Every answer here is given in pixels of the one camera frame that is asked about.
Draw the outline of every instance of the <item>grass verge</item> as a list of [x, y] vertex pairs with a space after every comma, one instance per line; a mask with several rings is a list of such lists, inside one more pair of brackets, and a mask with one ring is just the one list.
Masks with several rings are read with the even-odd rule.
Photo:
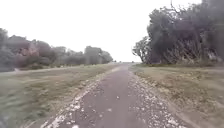
[[81, 81], [114, 67], [107, 64], [1, 73], [0, 123], [20, 127], [46, 117], [84, 87]]
[[[224, 70], [133, 66], [133, 72], [202, 127], [224, 127]], [[204, 126], [200, 121], [211, 124]]]

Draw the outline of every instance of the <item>vegetation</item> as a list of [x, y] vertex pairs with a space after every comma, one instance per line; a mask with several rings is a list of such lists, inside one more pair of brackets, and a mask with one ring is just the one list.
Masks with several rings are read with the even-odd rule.
[[14, 68], [40, 69], [44, 66], [60, 67], [81, 64], [105, 64], [113, 59], [101, 48], [87, 46], [85, 52], [75, 52], [65, 47], [52, 47], [39, 40], [20, 36], [8, 37], [0, 28], [0, 72]]
[[132, 67], [174, 110], [203, 128], [224, 126], [224, 70], [222, 68]]
[[54, 115], [86, 85], [95, 84], [92, 77], [115, 66], [100, 64], [1, 73], [1, 126], [20, 127]]
[[208, 64], [224, 59], [223, 0], [204, 0], [188, 8], [155, 9], [148, 36], [133, 54], [145, 64]]

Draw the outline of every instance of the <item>bush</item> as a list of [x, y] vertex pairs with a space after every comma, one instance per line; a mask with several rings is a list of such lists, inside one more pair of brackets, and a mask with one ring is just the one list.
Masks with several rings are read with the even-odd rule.
[[5, 67], [5, 66], [0, 66], [0, 72], [10, 72], [14, 71], [13, 67]]
[[48, 66], [51, 64], [51, 61], [47, 57], [41, 57], [39, 63], [42, 65]]
[[34, 63], [34, 64], [29, 65], [28, 69], [33, 69], [33, 70], [43, 69], [43, 66], [40, 64]]
[[220, 18], [224, 2], [208, 1], [188, 8], [155, 9], [149, 15], [148, 36], [136, 43], [133, 54], [145, 64], [220, 63], [224, 60], [224, 18]]

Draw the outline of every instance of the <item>dry grass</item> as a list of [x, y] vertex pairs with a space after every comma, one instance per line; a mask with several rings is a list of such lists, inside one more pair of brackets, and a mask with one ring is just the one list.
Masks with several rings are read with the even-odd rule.
[[191, 113], [197, 124], [203, 120], [215, 128], [224, 127], [224, 69], [135, 66], [133, 70], [164, 98]]
[[78, 66], [0, 74], [0, 123], [7, 127], [46, 117], [83, 88], [79, 83], [115, 65]]

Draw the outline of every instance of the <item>white sky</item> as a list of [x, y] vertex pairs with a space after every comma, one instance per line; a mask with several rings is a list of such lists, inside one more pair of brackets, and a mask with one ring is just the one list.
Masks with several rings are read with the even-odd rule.
[[[173, 0], [186, 6], [201, 0]], [[170, 0], [0, 0], [0, 28], [53, 46], [100, 47], [117, 61], [140, 61], [135, 42], [147, 35], [148, 15]]]

